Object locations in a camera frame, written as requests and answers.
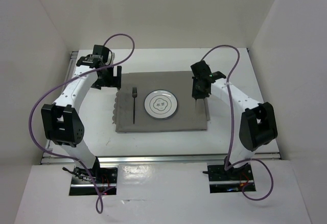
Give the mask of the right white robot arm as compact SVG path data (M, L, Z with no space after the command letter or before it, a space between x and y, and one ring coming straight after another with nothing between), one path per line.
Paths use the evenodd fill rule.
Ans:
M269 102L261 103L245 94L223 73L212 72L203 60L191 65L191 70L192 98L213 95L230 107L230 145L223 173L228 179L235 179L258 148L277 137L274 108Z

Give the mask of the dark metal fork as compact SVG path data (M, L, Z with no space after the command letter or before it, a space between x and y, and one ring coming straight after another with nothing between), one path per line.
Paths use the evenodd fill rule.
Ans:
M133 124L135 124L135 100L137 98L137 87L132 88L132 98L133 98Z

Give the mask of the grey cloth placemat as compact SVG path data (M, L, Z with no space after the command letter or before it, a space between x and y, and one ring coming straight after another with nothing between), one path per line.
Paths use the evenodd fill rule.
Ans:
M207 102L195 107L192 98L192 72L136 72L122 75L121 89L116 93L113 121L118 133L203 131L207 129ZM133 124L132 88L137 87L135 124ZM144 108L145 97L154 90L167 90L178 100L177 112L169 119L154 119Z

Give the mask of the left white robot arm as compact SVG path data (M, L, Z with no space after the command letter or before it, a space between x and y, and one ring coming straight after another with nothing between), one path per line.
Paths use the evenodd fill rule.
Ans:
M77 61L74 81L66 85L52 104L41 108L46 138L73 158L77 173L90 183L101 178L100 163L83 139L85 128L79 110L90 88L121 88L122 68L110 67L113 60L114 53L109 48L95 45L91 54Z

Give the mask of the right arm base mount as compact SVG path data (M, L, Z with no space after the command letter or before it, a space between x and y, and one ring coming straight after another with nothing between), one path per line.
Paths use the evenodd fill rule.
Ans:
M252 168L245 164L240 169L224 170L224 165L208 165L207 170L202 172L208 176L210 193L234 193L241 192L243 187L246 191L256 191Z

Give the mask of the white patterned plate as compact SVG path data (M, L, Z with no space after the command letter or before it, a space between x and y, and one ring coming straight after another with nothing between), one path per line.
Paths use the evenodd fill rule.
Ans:
M144 108L154 119L169 119L177 112L178 100L167 90L154 90L145 97Z

